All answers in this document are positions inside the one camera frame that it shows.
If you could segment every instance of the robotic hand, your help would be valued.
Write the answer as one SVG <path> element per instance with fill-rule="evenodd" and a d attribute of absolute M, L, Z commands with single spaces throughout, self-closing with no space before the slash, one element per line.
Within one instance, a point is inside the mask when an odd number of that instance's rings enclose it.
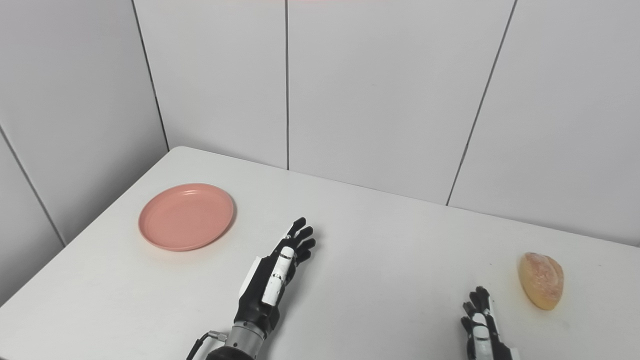
<path fill-rule="evenodd" d="M 468 316 L 461 319 L 468 334 L 467 356 L 470 360 L 520 360 L 518 350 L 500 341 L 493 317 L 491 296 L 482 286 L 469 293 L 471 301 L 462 304 Z"/>
<path fill-rule="evenodd" d="M 225 344 L 213 350 L 207 360 L 254 360 L 262 342 L 271 334 L 280 319 L 278 305 L 285 287 L 296 273 L 296 267 L 311 257 L 311 248 L 316 246 L 313 238 L 307 239 L 314 230 L 305 227 L 307 220 L 299 218 L 285 237 L 264 258 L 256 258 L 240 290 L 238 311 L 231 333 L 209 331 L 191 349 L 187 360 L 191 360 L 207 337 L 216 338 Z"/>

